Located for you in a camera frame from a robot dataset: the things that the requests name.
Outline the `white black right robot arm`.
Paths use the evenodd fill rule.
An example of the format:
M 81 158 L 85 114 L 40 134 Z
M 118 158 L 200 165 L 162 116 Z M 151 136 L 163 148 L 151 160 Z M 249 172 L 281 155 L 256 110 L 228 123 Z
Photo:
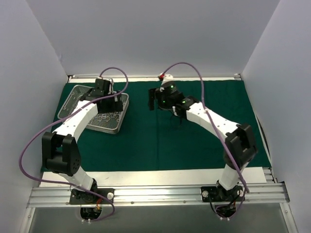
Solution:
M 156 103 L 159 109 L 196 123 L 219 138 L 224 147 L 225 161 L 216 187 L 216 196 L 219 199 L 229 199 L 239 181 L 246 184 L 242 172 L 258 152 L 256 139 L 249 124 L 230 121 L 205 107 L 195 97 L 184 96 L 173 81 L 162 84 L 159 88 L 149 89 L 148 98 L 151 111 Z

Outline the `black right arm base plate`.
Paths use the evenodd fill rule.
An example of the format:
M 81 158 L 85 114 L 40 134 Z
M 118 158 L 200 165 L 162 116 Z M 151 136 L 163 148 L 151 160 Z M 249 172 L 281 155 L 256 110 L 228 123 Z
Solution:
M 232 202 L 245 200 L 245 197 L 243 197 L 243 187 L 238 185 L 230 190 L 225 190 L 222 186 L 202 186 L 201 197 L 203 202 Z

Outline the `steel mesh instrument tray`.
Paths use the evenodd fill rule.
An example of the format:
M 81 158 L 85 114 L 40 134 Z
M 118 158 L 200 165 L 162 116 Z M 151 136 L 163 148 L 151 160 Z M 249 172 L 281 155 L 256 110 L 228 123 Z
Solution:
M 61 119 L 68 115 L 70 115 L 73 110 L 76 108 L 80 97 L 85 94 L 91 87 L 85 85 L 75 85 L 73 89 L 67 95 L 66 100 L 64 101 L 62 107 L 58 111 L 57 118 Z M 121 116 L 119 121 L 97 121 L 95 117 L 89 122 L 86 126 L 87 129 L 109 133 L 109 134 L 117 134 L 121 128 L 121 124 L 125 117 L 127 108 L 129 106 L 129 95 L 126 93 L 122 93 L 121 95 L 122 103 L 123 103 L 123 111 L 120 112 Z

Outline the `steel forceps clamp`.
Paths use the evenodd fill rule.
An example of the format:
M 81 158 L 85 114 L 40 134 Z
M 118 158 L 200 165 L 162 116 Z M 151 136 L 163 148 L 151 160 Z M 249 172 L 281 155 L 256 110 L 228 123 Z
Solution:
M 105 113 L 105 114 L 97 114 L 95 116 L 95 119 L 97 121 L 106 121 L 106 122 L 109 122 L 109 121 L 119 121 L 120 119 L 120 116 L 121 114 L 119 112 L 116 112 L 116 113 Z

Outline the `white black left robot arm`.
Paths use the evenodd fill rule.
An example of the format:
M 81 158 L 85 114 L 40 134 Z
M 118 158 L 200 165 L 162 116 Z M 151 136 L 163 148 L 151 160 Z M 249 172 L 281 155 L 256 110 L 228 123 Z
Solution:
M 98 197 L 97 182 L 82 168 L 77 142 L 90 121 L 97 115 L 102 120 L 104 133 L 116 134 L 121 127 L 129 105 L 129 95 L 111 89 L 91 88 L 80 96 L 71 115 L 53 132 L 42 136 L 42 165 L 62 176 L 86 203 L 94 203 Z

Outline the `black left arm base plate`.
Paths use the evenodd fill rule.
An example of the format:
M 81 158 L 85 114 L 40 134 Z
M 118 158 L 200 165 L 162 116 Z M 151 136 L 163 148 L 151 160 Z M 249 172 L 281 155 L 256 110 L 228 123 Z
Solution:
M 107 200 L 113 202 L 115 189 L 113 188 L 98 188 L 94 191 L 99 195 L 105 197 Z M 96 195 L 90 194 L 78 189 L 72 189 L 69 199 L 71 205 L 86 205 L 86 204 L 109 204 L 107 200 L 100 198 Z

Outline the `green surgical drape cloth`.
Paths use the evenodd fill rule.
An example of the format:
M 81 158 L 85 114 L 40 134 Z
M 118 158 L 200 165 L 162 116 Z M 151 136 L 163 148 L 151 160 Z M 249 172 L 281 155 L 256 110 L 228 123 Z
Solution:
M 186 96 L 205 95 L 208 108 L 239 124 L 252 126 L 258 153 L 252 167 L 270 167 L 259 127 L 242 81 L 177 81 Z M 115 83 L 129 95 L 121 129 L 109 134 L 86 129 L 78 140 L 85 171 L 156 171 L 223 168 L 223 146 L 199 125 L 170 112 L 148 108 L 148 90 L 158 82 Z

